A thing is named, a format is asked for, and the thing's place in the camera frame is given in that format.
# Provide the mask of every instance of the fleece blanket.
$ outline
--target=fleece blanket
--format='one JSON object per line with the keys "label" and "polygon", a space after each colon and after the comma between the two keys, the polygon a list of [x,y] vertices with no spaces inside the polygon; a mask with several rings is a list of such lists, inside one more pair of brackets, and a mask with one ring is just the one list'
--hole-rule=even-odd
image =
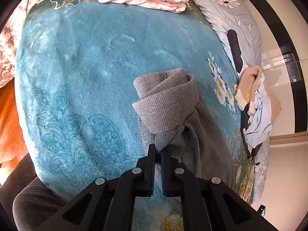
{"label": "fleece blanket", "polygon": [[[72,199],[95,178],[112,179],[144,156],[136,77],[181,67],[193,74],[234,161],[234,190],[249,201],[253,163],[241,142],[238,83],[219,39],[193,2],[180,14],[97,0],[38,0],[16,61],[16,103],[38,177]],[[138,198],[133,230],[181,229],[155,184]]]}

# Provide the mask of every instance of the blue paisley pattern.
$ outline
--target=blue paisley pattern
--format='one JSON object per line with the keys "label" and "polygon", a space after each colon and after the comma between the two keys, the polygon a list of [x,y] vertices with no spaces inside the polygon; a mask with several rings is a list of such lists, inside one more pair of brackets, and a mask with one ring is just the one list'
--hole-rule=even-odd
{"label": "blue paisley pattern", "polygon": [[[116,178],[135,166],[136,159],[127,154],[120,131],[108,117],[95,114],[86,119],[67,113],[69,100],[65,86],[53,97],[40,88],[34,89],[34,95],[39,105],[36,115],[39,136],[42,147],[48,150],[48,155],[38,152],[38,160],[49,164],[50,171],[61,178],[71,197],[96,177]],[[92,140],[86,137],[89,132]],[[84,166],[85,162],[93,163],[95,170]]]}
{"label": "blue paisley pattern", "polygon": [[133,231],[148,231],[150,224],[154,221],[151,215],[148,215],[144,209],[134,211],[134,219],[131,229]]}
{"label": "blue paisley pattern", "polygon": [[147,203],[147,209],[154,209],[163,205],[167,200],[163,196],[162,191],[160,190],[157,182],[154,184],[154,191],[152,197],[144,197],[145,202]]}

